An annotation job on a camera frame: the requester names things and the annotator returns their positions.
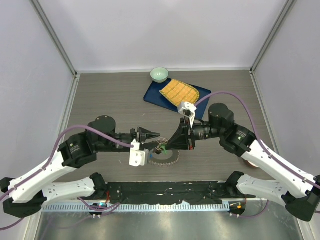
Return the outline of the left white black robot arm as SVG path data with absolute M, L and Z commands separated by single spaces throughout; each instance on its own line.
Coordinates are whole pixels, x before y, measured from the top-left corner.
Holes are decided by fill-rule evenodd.
M 83 132 L 70 136 L 63 143 L 57 140 L 43 163 L 23 176 L 5 177 L 0 181 L 4 213 L 23 219 L 60 200 L 100 200 L 107 193 L 107 185 L 99 173 L 67 183 L 57 183 L 56 180 L 95 162 L 100 152 L 129 153 L 131 166 L 143 166 L 150 150 L 158 144 L 153 139 L 160 137 L 159 133 L 142 127 L 132 128 L 129 133 L 117 133 L 116 121 L 102 115 L 88 125 L 69 127 L 58 139 L 74 129 L 83 129 Z

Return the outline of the green capped key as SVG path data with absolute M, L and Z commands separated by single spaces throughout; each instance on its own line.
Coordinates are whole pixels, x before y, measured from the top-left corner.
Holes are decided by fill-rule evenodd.
M 166 150 L 166 145 L 165 144 L 160 144 L 159 145 L 159 149 L 161 150 L 161 153 L 163 154 L 167 154 L 167 150 Z

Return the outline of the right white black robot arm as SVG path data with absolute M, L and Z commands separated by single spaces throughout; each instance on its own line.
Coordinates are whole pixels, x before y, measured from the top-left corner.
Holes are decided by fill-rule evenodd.
M 251 195 L 277 203 L 294 217 L 310 222 L 320 203 L 320 178 L 304 172 L 270 149 L 249 129 L 238 125 L 234 113 L 223 103 L 209 107 L 208 121 L 194 122 L 195 106 L 178 107 L 183 116 L 166 150 L 192 151 L 196 141 L 218 138 L 223 149 L 262 169 L 273 180 L 261 180 L 235 171 L 226 181 L 226 193 L 233 198 Z

